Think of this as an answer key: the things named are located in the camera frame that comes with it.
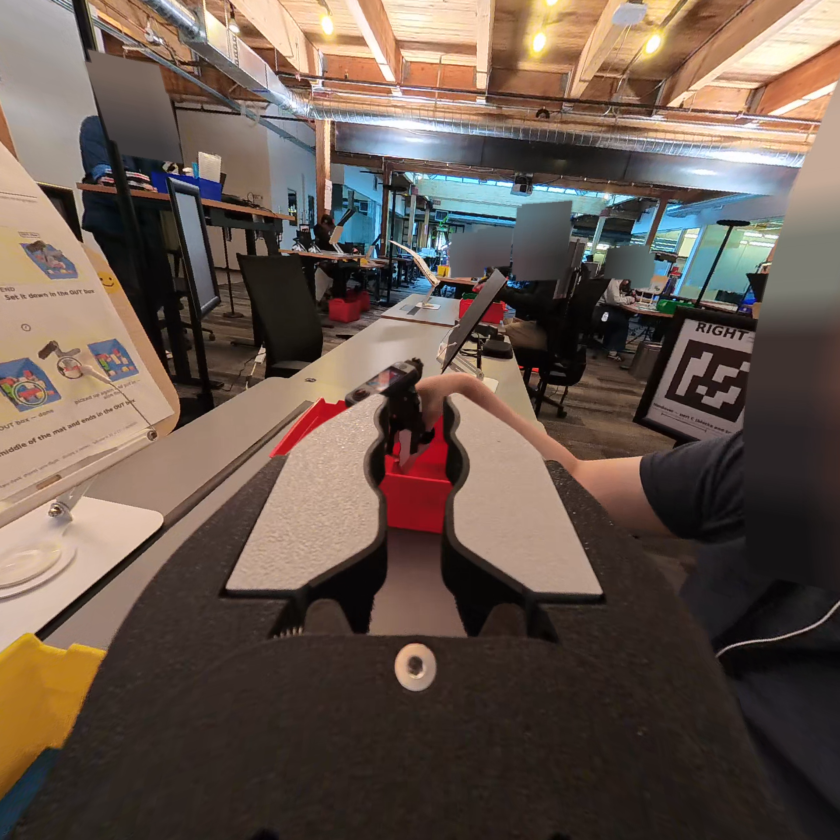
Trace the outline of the black framed monitor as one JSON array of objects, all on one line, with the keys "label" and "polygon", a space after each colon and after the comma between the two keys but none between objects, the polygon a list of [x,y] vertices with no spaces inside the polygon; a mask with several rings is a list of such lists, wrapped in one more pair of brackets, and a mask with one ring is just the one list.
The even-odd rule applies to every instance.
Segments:
[{"label": "black framed monitor", "polygon": [[166,185],[181,244],[192,309],[197,318],[203,320],[221,302],[203,201],[199,188],[192,183],[168,175]]}]

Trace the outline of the blue rectangular wooden block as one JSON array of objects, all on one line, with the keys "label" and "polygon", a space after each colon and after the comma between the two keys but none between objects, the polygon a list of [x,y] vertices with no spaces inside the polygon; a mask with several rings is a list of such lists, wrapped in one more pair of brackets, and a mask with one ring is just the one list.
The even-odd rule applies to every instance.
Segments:
[{"label": "blue rectangular wooden block", "polygon": [[60,755],[59,749],[45,749],[13,784],[1,800],[1,838],[10,836],[43,788]]}]

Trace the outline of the thin silver air duct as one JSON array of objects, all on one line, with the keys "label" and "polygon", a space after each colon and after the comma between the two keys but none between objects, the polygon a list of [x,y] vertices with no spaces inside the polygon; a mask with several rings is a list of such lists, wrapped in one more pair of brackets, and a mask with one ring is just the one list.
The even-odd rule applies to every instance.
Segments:
[{"label": "thin silver air duct", "polygon": [[357,92],[300,91],[283,84],[264,98],[306,120],[403,132],[449,133],[465,137],[577,145],[614,151],[696,156],[720,160],[793,165],[809,151],[821,120],[789,120],[729,112],[704,113],[701,119],[656,114],[548,109],[417,97],[366,97]]}]

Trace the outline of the blue storage crate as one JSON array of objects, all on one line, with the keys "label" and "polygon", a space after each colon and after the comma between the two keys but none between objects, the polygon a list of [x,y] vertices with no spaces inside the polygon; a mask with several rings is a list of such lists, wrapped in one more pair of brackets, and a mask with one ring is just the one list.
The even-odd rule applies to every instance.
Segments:
[{"label": "blue storage crate", "polygon": [[220,182],[210,181],[200,177],[195,178],[192,175],[166,173],[162,171],[151,173],[150,181],[155,191],[161,194],[168,194],[169,181],[177,181],[196,187],[202,199],[215,202],[221,202],[223,200],[223,188]]}]

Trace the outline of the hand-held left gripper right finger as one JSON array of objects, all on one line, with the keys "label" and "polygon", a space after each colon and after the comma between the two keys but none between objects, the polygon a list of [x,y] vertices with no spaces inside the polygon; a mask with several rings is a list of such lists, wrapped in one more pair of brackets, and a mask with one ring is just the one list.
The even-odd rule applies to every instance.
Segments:
[{"label": "hand-held left gripper right finger", "polygon": [[463,395],[446,398],[442,578],[469,636],[498,606],[550,636],[547,606],[596,605],[604,592],[538,450]]}]

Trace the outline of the person in dark shirt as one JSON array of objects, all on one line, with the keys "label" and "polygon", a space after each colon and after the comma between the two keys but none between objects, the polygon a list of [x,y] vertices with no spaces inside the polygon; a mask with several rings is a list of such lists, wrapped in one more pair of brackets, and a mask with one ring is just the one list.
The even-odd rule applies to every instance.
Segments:
[{"label": "person in dark shirt", "polygon": [[643,457],[644,494],[699,544],[680,597],[706,633],[791,819],[839,838],[838,594],[749,569],[742,435]]}]

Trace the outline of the person's right hand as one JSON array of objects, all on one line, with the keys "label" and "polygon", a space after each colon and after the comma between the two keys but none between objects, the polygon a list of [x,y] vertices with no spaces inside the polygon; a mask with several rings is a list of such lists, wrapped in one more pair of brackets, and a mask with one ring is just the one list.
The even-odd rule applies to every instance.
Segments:
[{"label": "person's right hand", "polygon": [[481,380],[463,373],[446,373],[423,378],[416,385],[423,425],[432,430],[443,413],[445,399],[452,395],[468,397],[472,402],[484,405],[494,392]]}]

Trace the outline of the person's right forearm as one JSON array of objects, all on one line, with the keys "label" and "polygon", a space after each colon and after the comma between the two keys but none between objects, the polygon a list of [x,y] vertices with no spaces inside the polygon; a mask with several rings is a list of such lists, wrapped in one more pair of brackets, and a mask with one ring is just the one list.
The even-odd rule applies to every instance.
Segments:
[{"label": "person's right forearm", "polygon": [[528,423],[494,395],[481,381],[466,378],[461,392],[473,403],[516,430],[544,460],[560,464],[604,508],[610,519],[635,535],[665,536],[668,530],[645,496],[642,459],[584,460],[554,440],[542,428]]}]

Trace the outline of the yellow plastic bin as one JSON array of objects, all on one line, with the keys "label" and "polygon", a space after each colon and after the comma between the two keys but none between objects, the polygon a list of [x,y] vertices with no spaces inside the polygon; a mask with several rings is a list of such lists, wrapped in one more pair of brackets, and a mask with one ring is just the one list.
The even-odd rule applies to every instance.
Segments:
[{"label": "yellow plastic bin", "polygon": [[49,646],[26,633],[1,653],[1,796],[75,726],[103,649]]}]

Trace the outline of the red plastic bin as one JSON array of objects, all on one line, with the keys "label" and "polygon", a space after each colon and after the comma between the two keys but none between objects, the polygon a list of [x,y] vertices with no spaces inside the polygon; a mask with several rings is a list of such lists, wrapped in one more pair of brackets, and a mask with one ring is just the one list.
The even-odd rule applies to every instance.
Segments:
[{"label": "red plastic bin", "polygon": [[[314,429],[343,411],[345,401],[335,403],[319,399],[307,409],[271,451],[272,458],[288,455]],[[434,438],[409,470],[400,466],[401,446],[395,444],[392,455],[385,456],[385,477],[381,489],[387,504],[387,522],[393,529],[439,534],[443,531],[445,503],[452,489],[446,476],[448,445],[444,437],[444,421],[434,426]]]}]

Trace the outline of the black laptop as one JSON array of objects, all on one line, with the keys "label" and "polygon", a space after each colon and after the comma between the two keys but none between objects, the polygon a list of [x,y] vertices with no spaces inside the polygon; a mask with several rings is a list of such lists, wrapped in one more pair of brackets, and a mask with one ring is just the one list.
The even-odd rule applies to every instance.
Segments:
[{"label": "black laptop", "polygon": [[507,277],[504,276],[498,269],[494,269],[490,276],[480,285],[475,298],[477,300],[472,304],[463,319],[458,320],[455,327],[454,342],[455,347],[450,349],[449,354],[452,355],[463,348],[464,344],[469,340],[472,333],[481,324],[480,319],[489,305],[496,301],[500,290],[506,286]]}]

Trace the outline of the clear glass dish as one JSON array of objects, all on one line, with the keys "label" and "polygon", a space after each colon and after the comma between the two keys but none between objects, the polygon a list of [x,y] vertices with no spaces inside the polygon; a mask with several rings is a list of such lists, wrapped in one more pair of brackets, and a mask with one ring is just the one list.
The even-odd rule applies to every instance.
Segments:
[{"label": "clear glass dish", "polygon": [[2,528],[2,598],[23,594],[57,576],[76,558],[77,547],[67,537],[74,507],[92,478],[61,493],[46,511],[32,511]]}]

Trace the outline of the black office chair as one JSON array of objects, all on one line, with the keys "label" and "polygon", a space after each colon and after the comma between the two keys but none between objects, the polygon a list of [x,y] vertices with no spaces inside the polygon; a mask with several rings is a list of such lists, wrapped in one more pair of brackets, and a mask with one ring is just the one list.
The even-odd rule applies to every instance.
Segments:
[{"label": "black office chair", "polygon": [[266,350],[266,377],[290,378],[321,358],[320,314],[297,255],[238,255]]},{"label": "black office chair", "polygon": [[548,334],[546,350],[523,351],[518,363],[535,416],[543,404],[565,418],[565,398],[578,385],[587,365],[587,346],[595,308],[608,279],[602,267],[587,256],[575,270],[562,312]]}]

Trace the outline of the white tablet stand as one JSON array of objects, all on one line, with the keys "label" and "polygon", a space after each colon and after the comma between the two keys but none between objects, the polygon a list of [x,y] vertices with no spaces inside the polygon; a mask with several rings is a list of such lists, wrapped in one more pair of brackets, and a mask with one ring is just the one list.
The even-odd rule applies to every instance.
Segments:
[{"label": "white tablet stand", "polygon": [[481,369],[480,361],[478,359],[480,353],[477,354],[475,361],[472,361],[465,354],[462,348],[458,349],[458,351],[452,355],[449,354],[450,349],[455,347],[454,337],[456,331],[456,327],[447,331],[438,346],[436,362],[439,363],[440,373],[459,373],[470,376],[472,379],[478,380],[479,382],[483,382],[486,379],[486,375]]}]

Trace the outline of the framed black white sign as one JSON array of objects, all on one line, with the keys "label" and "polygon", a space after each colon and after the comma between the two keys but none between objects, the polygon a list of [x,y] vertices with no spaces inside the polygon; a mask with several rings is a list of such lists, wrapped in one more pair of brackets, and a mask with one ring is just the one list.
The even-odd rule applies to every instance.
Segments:
[{"label": "framed black white sign", "polygon": [[742,314],[678,308],[634,415],[678,444],[742,430],[758,323]]}]

